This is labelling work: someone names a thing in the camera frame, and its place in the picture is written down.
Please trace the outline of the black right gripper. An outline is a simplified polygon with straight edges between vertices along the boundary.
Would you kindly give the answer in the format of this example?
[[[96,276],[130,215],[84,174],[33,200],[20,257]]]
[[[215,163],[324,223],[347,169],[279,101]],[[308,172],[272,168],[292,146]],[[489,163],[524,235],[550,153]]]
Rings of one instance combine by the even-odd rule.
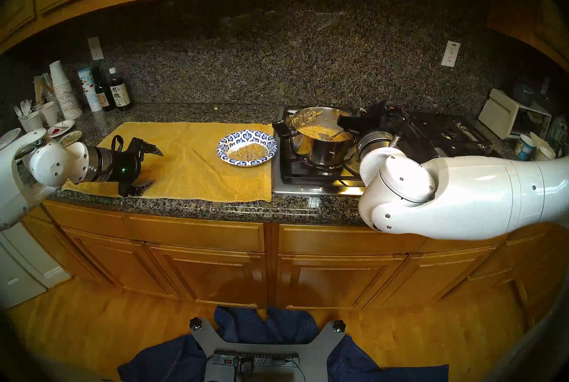
[[[367,107],[364,115],[337,118],[337,125],[342,129],[363,129],[364,135],[383,132],[392,138],[401,138],[407,125],[407,113],[388,100]]]

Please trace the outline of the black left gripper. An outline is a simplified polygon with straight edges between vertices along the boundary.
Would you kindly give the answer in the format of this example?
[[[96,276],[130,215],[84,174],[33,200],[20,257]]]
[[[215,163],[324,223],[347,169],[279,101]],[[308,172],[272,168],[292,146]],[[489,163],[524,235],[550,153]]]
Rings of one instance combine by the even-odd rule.
[[[142,196],[155,183],[155,181],[137,181],[142,168],[141,160],[145,154],[164,157],[162,151],[155,145],[141,138],[131,139],[129,151],[111,150],[111,165],[106,182],[119,183],[119,196]]]

